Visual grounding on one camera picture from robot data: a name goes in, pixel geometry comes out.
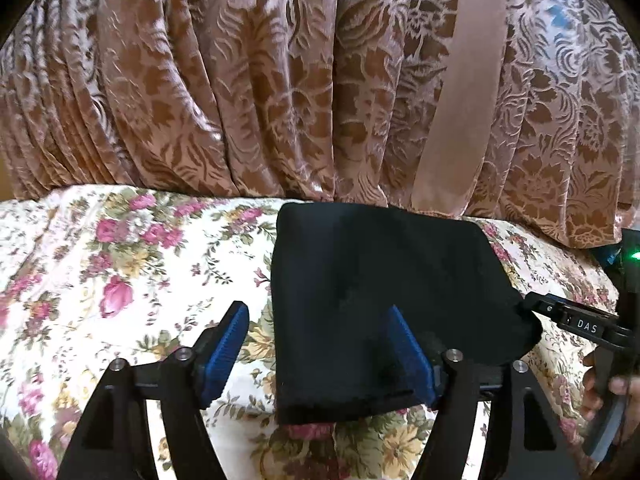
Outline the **person's right hand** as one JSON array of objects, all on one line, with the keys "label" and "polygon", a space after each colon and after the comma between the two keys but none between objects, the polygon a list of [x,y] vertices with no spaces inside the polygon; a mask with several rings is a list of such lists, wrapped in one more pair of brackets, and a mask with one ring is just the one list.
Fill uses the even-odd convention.
[{"label": "person's right hand", "polygon": [[585,358],[582,414],[588,420],[584,453],[597,463],[593,479],[639,477],[638,360],[597,348]]}]

